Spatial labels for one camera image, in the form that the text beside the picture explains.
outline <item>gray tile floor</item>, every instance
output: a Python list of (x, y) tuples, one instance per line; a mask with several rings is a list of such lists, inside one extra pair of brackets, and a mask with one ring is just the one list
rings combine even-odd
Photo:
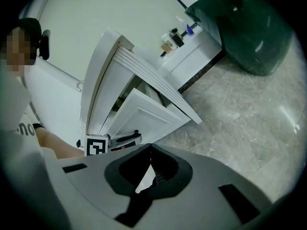
[(276, 201), (305, 165), (305, 67), (295, 39), (270, 76), (245, 73), (224, 57), (183, 93), (203, 122), (157, 143), (215, 158)]

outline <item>person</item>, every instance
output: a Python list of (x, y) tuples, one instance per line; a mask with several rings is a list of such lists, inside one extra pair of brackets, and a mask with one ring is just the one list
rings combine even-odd
[[(5, 71), (11, 72), (15, 77), (22, 77), (27, 68), (35, 63), (41, 37), (42, 30), (37, 19), (18, 20), (1, 44), (0, 67), (6, 68)], [(67, 144), (41, 124), (32, 124), (26, 113), (16, 127), (16, 132), (24, 138), (35, 139), (40, 147), (52, 149), (58, 159), (83, 156), (82, 150)]]

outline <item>white panel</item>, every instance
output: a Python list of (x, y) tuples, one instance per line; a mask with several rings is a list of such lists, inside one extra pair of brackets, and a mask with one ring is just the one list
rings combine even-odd
[(159, 95), (157, 94), (157, 92), (153, 89), (153, 87), (151, 87), (148, 83), (144, 83), (144, 87), (145, 87), (145, 93), (147, 96), (149, 96), (150, 98), (152, 98), (153, 100), (155, 100), (156, 102), (158, 102), (159, 104), (162, 104)]
[(142, 140), (146, 141), (157, 130), (179, 121), (180, 118), (176, 114), (133, 89), (116, 113), (108, 134), (111, 139), (115, 139), (131, 135), (137, 129), (142, 134)]
[(138, 58), (123, 47), (119, 48), (118, 52), (114, 55), (113, 60), (132, 71), (135, 75), (163, 94), (197, 124), (202, 122), (201, 118), (182, 98), (179, 92), (175, 90), (165, 78), (160, 76), (157, 70), (148, 62)]
[(178, 117), (180, 117), (180, 121), (177, 123), (174, 123), (173, 125), (165, 126), (163, 129), (159, 129), (154, 133), (154, 135), (149, 138), (148, 140), (144, 140), (144, 143), (154, 143), (157, 140), (163, 138), (164, 136), (167, 136), (168, 134), (172, 133), (176, 129), (180, 128), (184, 124), (186, 124), (191, 119), (186, 116), (182, 111), (180, 111), (173, 103), (167, 106), (167, 109), (172, 111), (174, 114), (176, 114)]
[(142, 93), (146, 94), (145, 82), (142, 81), (136, 89), (137, 89), (138, 91), (141, 91)]
[(106, 121), (104, 123), (104, 125), (102, 126), (100, 132), (99, 132), (99, 135), (100, 136), (104, 136), (105, 134), (107, 134), (107, 132), (109, 131), (112, 123), (114, 122), (114, 117), (116, 115), (116, 112), (114, 111), (111, 111), (109, 113), (109, 116), (106, 118)]
[(113, 55), (119, 46), (123, 46), (129, 50), (133, 49), (133, 44), (130, 43), (125, 37), (117, 32), (107, 29), (100, 37), (99, 42), (92, 54), (84, 79), (80, 107), (82, 146), (84, 146), (84, 138), (88, 129), (89, 117), (91, 115), (99, 85)]
[(87, 129), (87, 134), (98, 135), (115, 101), (131, 82), (134, 74), (111, 61), (99, 86)]

